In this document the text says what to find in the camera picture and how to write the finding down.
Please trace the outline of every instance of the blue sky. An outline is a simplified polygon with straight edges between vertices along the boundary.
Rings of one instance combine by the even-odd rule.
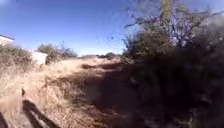
[[[43,43],[64,44],[78,54],[121,53],[130,33],[125,10],[133,0],[0,0],[0,34],[15,44],[36,49]],[[198,0],[224,10],[224,0]]]

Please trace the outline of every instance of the building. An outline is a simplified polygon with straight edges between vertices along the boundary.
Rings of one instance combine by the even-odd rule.
[[[7,44],[12,44],[14,41],[13,38],[7,37],[0,35],[0,45],[7,45]]]

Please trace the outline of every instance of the shrub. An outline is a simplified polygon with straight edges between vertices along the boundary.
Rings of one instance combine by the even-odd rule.
[[[213,34],[220,30],[201,26],[207,12],[173,14],[169,21],[138,18],[142,30],[127,40],[123,54],[132,70],[132,87],[144,107],[163,115],[161,125],[193,119],[194,127],[221,128],[223,36]]]
[[[114,57],[116,57],[116,54],[113,52],[109,52],[105,55],[105,57],[108,59],[113,59]]]
[[[28,51],[13,45],[0,45],[0,66],[19,66],[26,69],[31,64],[31,55]]]
[[[58,48],[57,46],[54,46],[52,44],[42,44],[39,46],[38,51],[48,54],[46,60],[47,64],[77,57],[77,54],[71,49],[64,47]]]

